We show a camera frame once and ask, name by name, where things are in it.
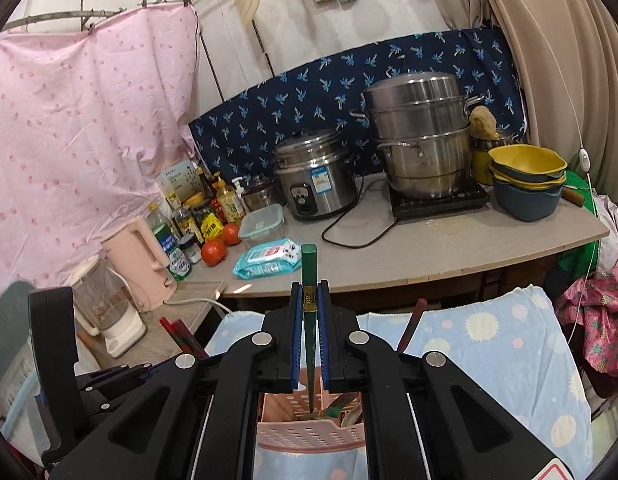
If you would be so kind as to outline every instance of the red chopsticks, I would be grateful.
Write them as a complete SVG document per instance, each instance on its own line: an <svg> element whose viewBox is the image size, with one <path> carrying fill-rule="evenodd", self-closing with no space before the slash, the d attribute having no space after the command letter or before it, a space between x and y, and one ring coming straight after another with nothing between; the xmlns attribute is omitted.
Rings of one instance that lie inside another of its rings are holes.
<svg viewBox="0 0 618 480"><path fill-rule="evenodd" d="M409 346L409 342L411 341L414 332L416 332L416 328L418 327L418 323L420 322L420 318L422 317L422 314L424 314L426 307L427 300L420 298L416 303L416 308L414 308L411 313L407 326L404 328L403 336L400 338L400 342L398 343L398 353L403 353L407 349L407 346Z"/></svg>
<svg viewBox="0 0 618 480"><path fill-rule="evenodd" d="M160 324L171 336L174 343L179 346L180 350L192 354L196 359L206 359L209 354L205 352L200 343L196 340L193 334L189 331L182 319L177 319L174 322L169 322L166 317L160 318Z"/></svg>

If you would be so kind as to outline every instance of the pink plastic basket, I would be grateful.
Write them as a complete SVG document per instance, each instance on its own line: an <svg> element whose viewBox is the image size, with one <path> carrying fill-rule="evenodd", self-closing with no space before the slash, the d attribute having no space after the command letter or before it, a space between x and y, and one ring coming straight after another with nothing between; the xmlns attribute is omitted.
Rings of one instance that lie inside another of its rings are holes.
<svg viewBox="0 0 618 480"><path fill-rule="evenodd" d="M327 408L336 394L323 389L320 368L315 371L314 406ZM300 381L307 384L307 370L300 370ZM356 399L344 413L358 404ZM365 445L363 423L340 428L329 419L295 420L298 415L309 413L308 390L296 390L293 394L265 394L262 420L258 423L257 442L265 448L293 453L325 453L354 449Z"/></svg>

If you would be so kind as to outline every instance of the pink pineapple print cloth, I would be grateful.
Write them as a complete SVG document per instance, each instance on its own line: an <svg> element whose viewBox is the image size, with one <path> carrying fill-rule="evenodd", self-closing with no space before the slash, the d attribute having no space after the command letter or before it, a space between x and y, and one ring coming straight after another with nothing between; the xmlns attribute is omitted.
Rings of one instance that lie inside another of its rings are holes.
<svg viewBox="0 0 618 480"><path fill-rule="evenodd" d="M584 356L599 372L618 376L618 262L601 278L576 281L556 302L561 324L573 323L580 303L577 323L584 326Z"/></svg>
<svg viewBox="0 0 618 480"><path fill-rule="evenodd" d="M0 35L0 292L63 284L160 196L156 176L193 147L197 25L176 3Z"/></svg>

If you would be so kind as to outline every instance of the metal pivot bolt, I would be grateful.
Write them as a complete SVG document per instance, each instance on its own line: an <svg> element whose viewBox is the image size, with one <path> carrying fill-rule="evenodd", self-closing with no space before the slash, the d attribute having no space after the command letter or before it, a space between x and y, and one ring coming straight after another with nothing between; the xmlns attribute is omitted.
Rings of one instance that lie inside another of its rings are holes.
<svg viewBox="0 0 618 480"><path fill-rule="evenodd" d="M439 368L447 363L447 358L440 352L431 352L427 354L427 363L431 366Z"/></svg>
<svg viewBox="0 0 618 480"><path fill-rule="evenodd" d="M176 366L182 368L191 368L196 364L196 358L191 354L180 354L176 357Z"/></svg>
<svg viewBox="0 0 618 480"><path fill-rule="evenodd" d="M349 334L349 341L356 345L364 345L369 342L369 334L361 330L356 330Z"/></svg>
<svg viewBox="0 0 618 480"><path fill-rule="evenodd" d="M251 336L251 342L257 346L268 345L269 343L271 343L272 339L273 338L271 337L271 334L267 332L258 332Z"/></svg>

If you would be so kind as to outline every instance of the sponge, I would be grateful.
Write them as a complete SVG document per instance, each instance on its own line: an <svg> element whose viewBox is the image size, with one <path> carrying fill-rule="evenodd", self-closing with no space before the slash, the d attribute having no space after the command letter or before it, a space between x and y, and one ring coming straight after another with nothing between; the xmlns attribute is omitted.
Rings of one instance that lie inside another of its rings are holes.
<svg viewBox="0 0 618 480"><path fill-rule="evenodd" d="M500 136L496 132L496 118L486 106L476 106L469 116L471 135L477 139L495 140Z"/></svg>

